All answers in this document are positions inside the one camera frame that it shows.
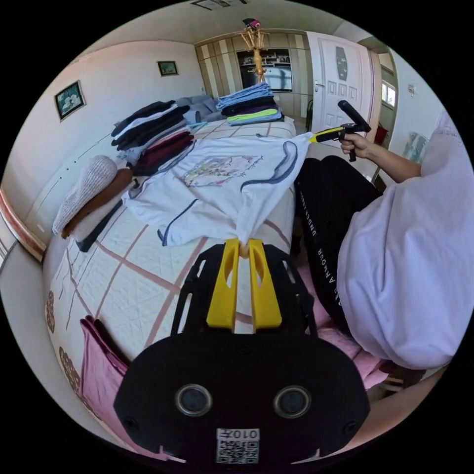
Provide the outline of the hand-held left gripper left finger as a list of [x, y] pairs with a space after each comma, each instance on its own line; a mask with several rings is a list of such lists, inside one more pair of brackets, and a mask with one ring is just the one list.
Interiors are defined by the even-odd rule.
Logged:
[[229, 239], [221, 252], [206, 318], [206, 323], [211, 329], [235, 329], [239, 244], [238, 239]]

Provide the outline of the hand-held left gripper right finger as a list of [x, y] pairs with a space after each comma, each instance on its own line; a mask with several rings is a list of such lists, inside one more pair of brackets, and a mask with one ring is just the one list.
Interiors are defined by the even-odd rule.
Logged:
[[277, 329], [282, 323], [282, 316], [261, 240], [248, 241], [248, 258], [253, 329]]

